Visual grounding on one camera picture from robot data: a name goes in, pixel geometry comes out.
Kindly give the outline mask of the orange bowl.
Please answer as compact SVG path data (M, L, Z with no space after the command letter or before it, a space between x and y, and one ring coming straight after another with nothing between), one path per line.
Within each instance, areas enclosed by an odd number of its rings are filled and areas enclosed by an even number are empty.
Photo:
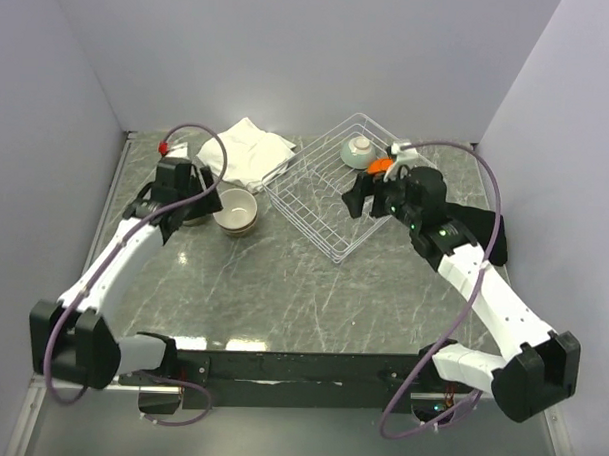
M366 173L371 175L382 174L389 170L393 164L394 161L390 158L376 159L367 167Z

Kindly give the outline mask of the pale green ribbed bowl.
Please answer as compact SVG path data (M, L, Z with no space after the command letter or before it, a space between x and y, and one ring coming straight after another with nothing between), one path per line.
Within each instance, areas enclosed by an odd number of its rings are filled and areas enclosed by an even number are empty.
M377 153L369 138L357 136L346 140L340 148L340 157L348 167L366 170L376 160Z

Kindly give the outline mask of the black patterned bowl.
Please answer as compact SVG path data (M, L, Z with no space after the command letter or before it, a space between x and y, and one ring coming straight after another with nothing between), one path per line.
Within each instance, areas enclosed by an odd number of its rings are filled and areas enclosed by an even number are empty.
M209 220L213 219L212 214L200 215L200 216L189 216L183 221L184 227L195 227L202 224L206 224Z

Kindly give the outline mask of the beige speckled bowl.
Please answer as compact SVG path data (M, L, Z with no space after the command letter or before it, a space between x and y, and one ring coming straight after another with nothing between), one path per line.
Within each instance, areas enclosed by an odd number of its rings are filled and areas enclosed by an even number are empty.
M222 210L214 214L219 226L238 229L257 219L257 202L247 190L231 188L221 192L219 199Z

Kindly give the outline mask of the red floral bowl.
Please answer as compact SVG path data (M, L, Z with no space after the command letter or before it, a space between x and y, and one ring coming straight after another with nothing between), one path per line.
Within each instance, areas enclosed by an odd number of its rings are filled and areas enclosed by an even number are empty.
M250 234L251 231L255 228L256 223L257 219L254 219L249 224L238 229L227 228L222 226L220 226L219 229L227 236L231 236L232 238L238 238Z

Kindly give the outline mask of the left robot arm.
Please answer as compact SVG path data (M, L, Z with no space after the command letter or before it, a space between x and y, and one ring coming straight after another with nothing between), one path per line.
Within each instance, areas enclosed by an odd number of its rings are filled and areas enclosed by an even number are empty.
M219 198L210 168L162 158L90 268L57 300L31 309L34 371L90 389L142 370L155 384L173 382L180 370L175 340L146 332L118 339L112 318L143 266L183 223L221 211Z

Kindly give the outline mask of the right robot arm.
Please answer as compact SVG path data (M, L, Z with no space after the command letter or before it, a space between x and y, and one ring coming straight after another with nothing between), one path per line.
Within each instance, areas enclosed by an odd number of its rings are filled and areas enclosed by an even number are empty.
M497 343L498 355L471 350L443 338L423 349L402 391L419 379L430 391L456 382L486 392L511 420L521 423L574 395L581 344L540 319L496 272L507 261L496 247L502 219L490 211L451 203L442 173L402 166L393 179L362 171L342 201L352 218L372 200L374 218L403 224L415 251L455 288Z

